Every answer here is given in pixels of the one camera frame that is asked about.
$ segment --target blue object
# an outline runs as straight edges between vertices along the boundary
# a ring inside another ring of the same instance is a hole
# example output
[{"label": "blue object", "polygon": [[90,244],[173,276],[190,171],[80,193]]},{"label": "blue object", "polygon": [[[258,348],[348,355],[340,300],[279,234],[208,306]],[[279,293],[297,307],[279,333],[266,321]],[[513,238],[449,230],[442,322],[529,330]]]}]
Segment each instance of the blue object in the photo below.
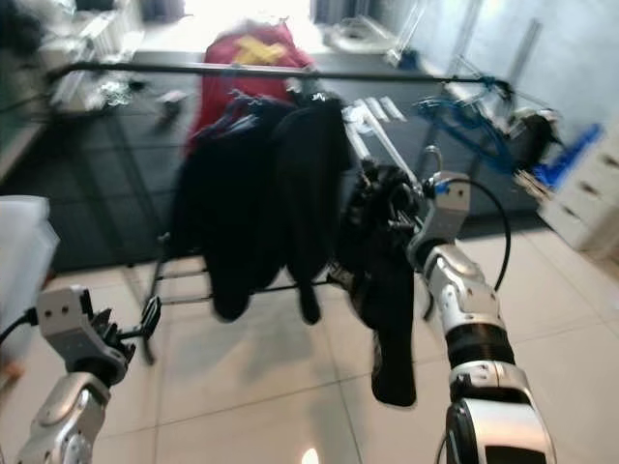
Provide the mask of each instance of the blue object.
[{"label": "blue object", "polygon": [[398,69],[409,71],[418,70],[419,52],[412,48],[405,48],[399,56]]},{"label": "blue object", "polygon": [[595,123],[589,126],[572,145],[566,147],[553,164],[538,164],[535,166],[533,174],[536,179],[551,189],[557,189],[572,170],[575,162],[603,133],[604,129],[600,124]]},{"label": "blue object", "polygon": [[434,191],[438,194],[447,193],[449,189],[449,182],[441,182],[434,187]]},{"label": "blue object", "polygon": [[[489,80],[486,86],[491,85],[492,82],[493,80]],[[495,170],[505,174],[511,174],[514,170],[514,160],[512,159],[504,136],[483,114],[477,103],[486,93],[487,88],[485,92],[473,101],[430,98],[418,101],[415,103],[414,107],[421,117],[448,133],[472,152],[480,155]],[[485,147],[469,138],[461,129],[465,129],[466,131],[481,130],[494,143],[496,152],[490,152]]]}]

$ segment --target black jacket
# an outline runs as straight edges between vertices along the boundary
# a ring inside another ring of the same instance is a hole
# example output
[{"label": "black jacket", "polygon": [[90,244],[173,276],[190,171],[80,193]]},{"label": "black jacket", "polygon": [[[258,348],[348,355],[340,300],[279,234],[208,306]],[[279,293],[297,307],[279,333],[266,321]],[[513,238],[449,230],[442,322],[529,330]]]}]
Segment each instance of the black jacket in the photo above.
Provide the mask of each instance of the black jacket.
[{"label": "black jacket", "polygon": [[319,319],[311,281],[333,254],[349,165],[336,100],[264,101],[245,124],[200,140],[179,177],[171,245],[175,255],[200,249],[223,320],[238,318],[284,266],[304,318]]}]

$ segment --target white drawer unit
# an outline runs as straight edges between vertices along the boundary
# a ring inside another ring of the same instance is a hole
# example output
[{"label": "white drawer unit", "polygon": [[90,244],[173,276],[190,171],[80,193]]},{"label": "white drawer unit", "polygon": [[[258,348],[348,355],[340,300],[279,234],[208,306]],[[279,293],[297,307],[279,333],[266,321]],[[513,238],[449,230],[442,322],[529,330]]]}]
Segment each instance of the white drawer unit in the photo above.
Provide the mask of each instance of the white drawer unit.
[{"label": "white drawer unit", "polygon": [[583,154],[539,211],[571,247],[596,258],[619,247],[619,122]]}]

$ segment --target white floor tile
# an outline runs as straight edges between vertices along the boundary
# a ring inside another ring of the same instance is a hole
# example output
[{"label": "white floor tile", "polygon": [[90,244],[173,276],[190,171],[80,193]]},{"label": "white floor tile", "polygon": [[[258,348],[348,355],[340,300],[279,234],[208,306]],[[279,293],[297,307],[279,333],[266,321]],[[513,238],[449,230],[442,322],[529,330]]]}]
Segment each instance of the white floor tile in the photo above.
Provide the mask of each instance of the white floor tile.
[{"label": "white floor tile", "polygon": [[528,232],[525,237],[605,320],[619,318],[619,276],[613,279],[552,231]]},{"label": "white floor tile", "polygon": [[9,463],[15,462],[18,451],[28,440],[30,422],[65,374],[60,357],[38,333],[33,333],[28,353],[21,362],[24,375],[0,396],[0,446]]},{"label": "white floor tile", "polygon": [[[490,285],[503,259],[503,237],[460,243],[479,263]],[[512,255],[498,296],[511,341],[597,324],[592,306],[523,236],[512,239]]]},{"label": "white floor tile", "polygon": [[261,298],[232,324],[206,315],[170,325],[161,422],[335,381],[324,328],[301,321],[296,293]]},{"label": "white floor tile", "polygon": [[606,323],[608,327],[619,336],[619,321],[610,321]]},{"label": "white floor tile", "polygon": [[153,464],[157,429],[148,428],[97,440],[94,464]]},{"label": "white floor tile", "polygon": [[157,462],[314,464],[312,449],[320,463],[359,464],[336,385],[164,425]]},{"label": "white floor tile", "polygon": [[417,404],[399,409],[378,403],[368,376],[342,383],[344,400],[364,464],[430,463],[449,406],[447,361],[416,366]]},{"label": "white floor tile", "polygon": [[619,338],[605,325],[516,345],[558,462],[619,462]]},{"label": "white floor tile", "polygon": [[[439,319],[434,318],[429,324],[422,319],[427,306],[426,290],[416,285],[416,295],[413,356],[416,363],[424,363],[444,357],[446,349]],[[330,300],[324,316],[338,378],[370,373],[372,332],[356,316],[348,297]]]},{"label": "white floor tile", "polygon": [[49,290],[54,290],[76,284],[83,285],[88,288],[121,285],[124,283],[123,272],[123,268],[114,266],[111,268],[102,268],[94,271],[60,274],[54,278],[46,288]]},{"label": "white floor tile", "polygon": [[155,273],[155,262],[136,264],[133,266],[133,278],[137,278],[146,292],[147,286],[150,285],[153,274]]},{"label": "white floor tile", "polygon": [[600,269],[602,269],[612,281],[619,282],[619,251],[615,254],[617,255],[616,258],[608,257],[600,262]]}]

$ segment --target wall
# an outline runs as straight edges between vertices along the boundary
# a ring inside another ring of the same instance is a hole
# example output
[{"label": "wall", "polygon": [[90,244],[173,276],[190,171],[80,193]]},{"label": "wall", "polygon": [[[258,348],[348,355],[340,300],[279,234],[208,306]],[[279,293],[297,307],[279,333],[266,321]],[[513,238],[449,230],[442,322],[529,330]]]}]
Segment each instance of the wall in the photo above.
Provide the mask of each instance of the wall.
[{"label": "wall", "polygon": [[[376,0],[372,15],[399,32],[415,0]],[[471,0],[429,0],[411,45],[447,70]],[[566,140],[618,114],[619,2],[616,0],[485,0],[466,58],[506,76],[531,19],[542,24],[517,89],[558,109]]]}]

